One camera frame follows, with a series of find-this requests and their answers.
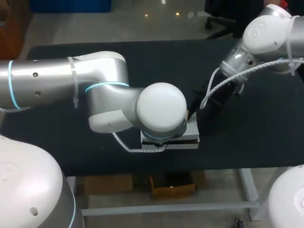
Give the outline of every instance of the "blue container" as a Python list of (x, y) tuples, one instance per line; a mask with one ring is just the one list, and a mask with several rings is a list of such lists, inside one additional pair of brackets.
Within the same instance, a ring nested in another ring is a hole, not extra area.
[(33, 13), (108, 13), (111, 0), (30, 0)]

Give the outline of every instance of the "blue led ring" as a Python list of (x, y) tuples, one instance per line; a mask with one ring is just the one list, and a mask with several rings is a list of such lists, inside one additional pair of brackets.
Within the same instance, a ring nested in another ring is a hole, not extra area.
[(17, 105), (16, 99), (15, 99), (15, 96), (14, 96), (13, 86), (11, 84), (11, 65), (12, 64), (13, 64), (13, 60), (11, 60), (9, 62), (9, 66), (8, 66), (9, 93), (10, 93), (11, 100), (12, 100), (13, 104), (15, 105), (15, 107), (17, 109), (20, 109), (20, 107)]
[(167, 137), (164, 137), (164, 138), (157, 138), (157, 137), (154, 137), (152, 135), (149, 135), (147, 132), (143, 131), (147, 136), (151, 137), (151, 138), (154, 138), (154, 139), (167, 139), (169, 137), (171, 137), (171, 135), (167, 136)]
[(101, 82), (101, 83), (97, 83), (94, 85), (90, 85), (86, 90), (85, 93), (87, 93), (87, 91), (89, 91), (90, 89), (93, 89), (95, 87), (99, 87), (99, 86), (104, 86), (104, 85), (119, 85), (119, 86), (127, 86), (129, 87), (128, 84), (123, 83), (123, 82)]

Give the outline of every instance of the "chair wheel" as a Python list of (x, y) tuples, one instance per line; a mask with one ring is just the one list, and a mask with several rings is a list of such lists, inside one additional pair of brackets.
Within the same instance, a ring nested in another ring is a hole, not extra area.
[(212, 24), (210, 21), (207, 21), (206, 24), (205, 24), (205, 29), (209, 30), (209, 29), (212, 29)]

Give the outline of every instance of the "white cable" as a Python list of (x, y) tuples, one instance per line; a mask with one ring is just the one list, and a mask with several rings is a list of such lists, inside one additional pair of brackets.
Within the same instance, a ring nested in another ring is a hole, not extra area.
[(0, 112), (4, 112), (4, 113), (18, 113), (18, 112), (22, 112), (25, 110), (28, 110), (32, 107), (24, 107), (24, 108), (0, 108)]
[(213, 74), (211, 75), (211, 78), (210, 78), (209, 84), (208, 84), (208, 88), (207, 88), (207, 94), (210, 92), (211, 86), (212, 86), (212, 82), (213, 82), (213, 79), (214, 79), (216, 73), (217, 73), (219, 70), (220, 70), (220, 68), (218, 67), (218, 68), (213, 72)]
[(239, 92), (238, 92), (238, 94), (241, 94), (241, 93), (243, 92), (243, 90), (244, 90), (244, 87), (245, 87), (245, 85), (244, 85), (244, 84), (242, 84), (241, 88), (239, 89)]
[(289, 27), (288, 27), (288, 35), (286, 37), (286, 48), (287, 48), (287, 54), (288, 54), (288, 59), (289, 59), (289, 67), (291, 69), (291, 75), (295, 76), (295, 63), (293, 62), (293, 55), (291, 52), (291, 44), (290, 44), (290, 36), (291, 36), (291, 29), (293, 28), (293, 24), (295, 21), (295, 18), (297, 18), (298, 16), (294, 16), (290, 19), (289, 22)]
[[(200, 109), (203, 109), (205, 107), (205, 104), (207, 103), (207, 100), (208, 98), (215, 92), (217, 91), (219, 88), (221, 88), (223, 85), (233, 81), (234, 79), (236, 79), (237, 77), (241, 77), (245, 74), (248, 74), (248, 73), (251, 73), (251, 72), (254, 72), (256, 70), (260, 70), (260, 69), (263, 69), (263, 68), (266, 68), (266, 67), (269, 67), (269, 66), (273, 66), (273, 65), (278, 65), (278, 64), (286, 64), (286, 63), (289, 63), (290, 60), (289, 59), (282, 59), (282, 60), (276, 60), (276, 61), (272, 61), (272, 62), (269, 62), (269, 63), (264, 63), (264, 64), (261, 64), (261, 65), (258, 65), (258, 66), (255, 66), (253, 68), (250, 68), (248, 70), (244, 70), (236, 75), (233, 75), (229, 78), (227, 78), (226, 80), (222, 81), (221, 83), (219, 83), (217, 86), (215, 86), (208, 94), (206, 94), (205, 98), (202, 100), (202, 102), (200, 103)], [(304, 60), (303, 59), (294, 59), (293, 62), (296, 62), (296, 63), (304, 63)]]
[(159, 149), (154, 149), (154, 150), (143, 150), (143, 149), (129, 149), (124, 143), (123, 141), (121, 141), (121, 139), (118, 137), (118, 135), (116, 133), (112, 133), (112, 135), (114, 136), (114, 138), (118, 141), (118, 143), (128, 152), (130, 153), (134, 153), (134, 152), (141, 152), (141, 153), (155, 153), (155, 152), (163, 152), (165, 150), (165, 147), (162, 146)]

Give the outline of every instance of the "silver robot arm segment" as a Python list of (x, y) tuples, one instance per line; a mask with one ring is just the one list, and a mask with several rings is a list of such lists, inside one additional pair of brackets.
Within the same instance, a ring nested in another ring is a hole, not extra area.
[(90, 128), (114, 133), (132, 126), (163, 143), (186, 130), (186, 100), (167, 83), (129, 87), (123, 56), (97, 52), (63, 59), (0, 62), (0, 107), (51, 104), (85, 93)]
[[(304, 56), (304, 17), (292, 17), (276, 5), (268, 5), (246, 28), (242, 39), (220, 64), (227, 77), (253, 68), (261, 63)], [(277, 73), (290, 73), (288, 64), (272, 66)], [(236, 82), (245, 83), (250, 74), (239, 77)]]

